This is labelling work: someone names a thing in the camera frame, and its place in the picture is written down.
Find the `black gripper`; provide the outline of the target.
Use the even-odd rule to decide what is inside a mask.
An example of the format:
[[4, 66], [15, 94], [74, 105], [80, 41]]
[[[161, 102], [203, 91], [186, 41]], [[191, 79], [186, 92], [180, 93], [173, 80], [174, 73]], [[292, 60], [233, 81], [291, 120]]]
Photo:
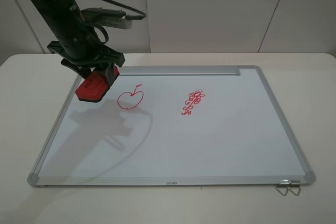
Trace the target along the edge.
[[91, 74], [92, 67], [106, 65], [101, 73], [109, 86], [115, 81], [114, 65], [122, 67], [124, 55], [106, 46], [109, 36], [103, 31], [105, 41], [100, 41], [94, 31], [61, 31], [57, 40], [47, 46], [53, 54], [63, 57], [61, 64], [78, 76], [86, 79]]

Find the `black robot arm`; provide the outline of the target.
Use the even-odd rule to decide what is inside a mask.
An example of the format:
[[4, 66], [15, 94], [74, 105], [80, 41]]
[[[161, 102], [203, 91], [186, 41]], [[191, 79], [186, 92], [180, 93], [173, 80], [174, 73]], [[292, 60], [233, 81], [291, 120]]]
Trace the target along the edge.
[[87, 22], [76, 0], [30, 1], [56, 37], [47, 48], [62, 56], [61, 64], [83, 79], [95, 70], [112, 86], [125, 58], [106, 46], [109, 36], [103, 26]]

